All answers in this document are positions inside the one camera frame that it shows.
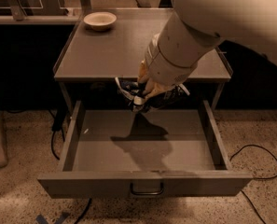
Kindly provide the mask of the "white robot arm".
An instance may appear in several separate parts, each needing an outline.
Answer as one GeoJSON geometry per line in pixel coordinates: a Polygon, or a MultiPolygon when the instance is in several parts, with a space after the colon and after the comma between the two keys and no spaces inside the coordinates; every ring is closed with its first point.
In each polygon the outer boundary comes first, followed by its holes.
{"type": "Polygon", "coordinates": [[[185,82],[198,60],[228,40],[277,65],[277,0],[172,0],[173,13],[145,51],[141,105],[185,82]]]}

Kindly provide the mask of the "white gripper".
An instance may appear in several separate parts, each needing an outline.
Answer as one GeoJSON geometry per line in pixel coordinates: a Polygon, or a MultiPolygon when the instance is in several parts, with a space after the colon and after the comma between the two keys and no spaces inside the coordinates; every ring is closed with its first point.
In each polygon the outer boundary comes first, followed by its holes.
{"type": "Polygon", "coordinates": [[[138,83],[146,83],[142,92],[144,100],[147,102],[172,90],[174,85],[185,82],[196,67],[196,60],[185,60],[184,66],[178,66],[165,58],[159,49],[159,34],[154,35],[145,51],[145,60],[140,63],[137,77],[138,83]]]}

